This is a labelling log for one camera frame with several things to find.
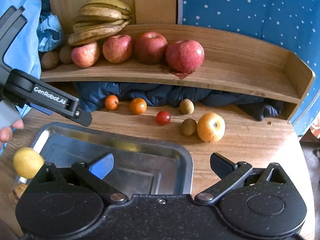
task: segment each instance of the bunch of bananas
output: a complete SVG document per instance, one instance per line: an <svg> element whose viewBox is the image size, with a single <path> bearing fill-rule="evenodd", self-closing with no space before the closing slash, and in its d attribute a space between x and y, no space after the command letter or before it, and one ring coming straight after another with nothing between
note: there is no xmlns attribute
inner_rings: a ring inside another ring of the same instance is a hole
<svg viewBox="0 0 320 240"><path fill-rule="evenodd" d="M90 0L76 14L68 39L72 46L94 42L121 31L132 18L129 5L119 0Z"/></svg>

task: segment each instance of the silver tray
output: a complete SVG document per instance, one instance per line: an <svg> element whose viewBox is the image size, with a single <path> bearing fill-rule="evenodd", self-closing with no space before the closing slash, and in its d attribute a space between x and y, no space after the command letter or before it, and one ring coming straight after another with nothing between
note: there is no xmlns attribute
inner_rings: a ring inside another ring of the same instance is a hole
<svg viewBox="0 0 320 240"><path fill-rule="evenodd" d="M191 193L192 158L175 143L53 122L42 127L30 147L58 168L112 153L114 168L103 180L129 198L132 194ZM28 180L18 177L17 182Z"/></svg>

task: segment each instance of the red tomato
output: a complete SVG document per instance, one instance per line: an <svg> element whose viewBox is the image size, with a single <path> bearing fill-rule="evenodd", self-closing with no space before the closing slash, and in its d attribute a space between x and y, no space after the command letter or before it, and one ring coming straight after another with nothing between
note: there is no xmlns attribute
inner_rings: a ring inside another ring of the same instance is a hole
<svg viewBox="0 0 320 240"><path fill-rule="evenodd" d="M167 111L160 111L156 116L156 122L159 125L166 125L171 121L171 115Z"/></svg>

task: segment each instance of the tomato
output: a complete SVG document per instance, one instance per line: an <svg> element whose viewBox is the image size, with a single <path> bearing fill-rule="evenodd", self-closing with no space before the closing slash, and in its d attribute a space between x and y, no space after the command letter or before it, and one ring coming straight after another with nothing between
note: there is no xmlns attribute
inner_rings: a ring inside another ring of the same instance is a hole
<svg viewBox="0 0 320 240"><path fill-rule="evenodd" d="M107 96L106 100L104 100L104 105L108 110L117 109L118 104L119 104L119 99L114 95Z"/></svg>
<svg viewBox="0 0 320 240"><path fill-rule="evenodd" d="M160 111L156 116L156 122L159 125L166 125L171 121L171 115L167 111Z"/></svg>
<svg viewBox="0 0 320 240"><path fill-rule="evenodd" d="M130 103L130 110L134 114L142 114L147 109L147 103L142 98L135 98Z"/></svg>

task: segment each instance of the black robotic device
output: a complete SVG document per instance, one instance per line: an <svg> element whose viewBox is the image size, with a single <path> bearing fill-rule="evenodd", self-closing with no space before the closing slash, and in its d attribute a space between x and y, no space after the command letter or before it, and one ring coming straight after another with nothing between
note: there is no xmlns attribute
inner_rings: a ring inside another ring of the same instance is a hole
<svg viewBox="0 0 320 240"><path fill-rule="evenodd" d="M89 172L45 164L16 207L20 240L302 239L307 207L278 163L210 159L221 181L191 195L126 195Z"/></svg>
<svg viewBox="0 0 320 240"><path fill-rule="evenodd" d="M92 116L80 108L78 98L58 90L23 71L11 69L4 62L6 51L27 23L22 14L23 11L23 7L16 9L11 6L0 17L0 103L2 103L0 105L0 114L4 114L4 119L7 119L0 120L0 125L4 121L5 125L10 126L17 121L20 115L16 110L16 106L23 108L26 104L44 113L53 111L81 125L89 126Z"/></svg>

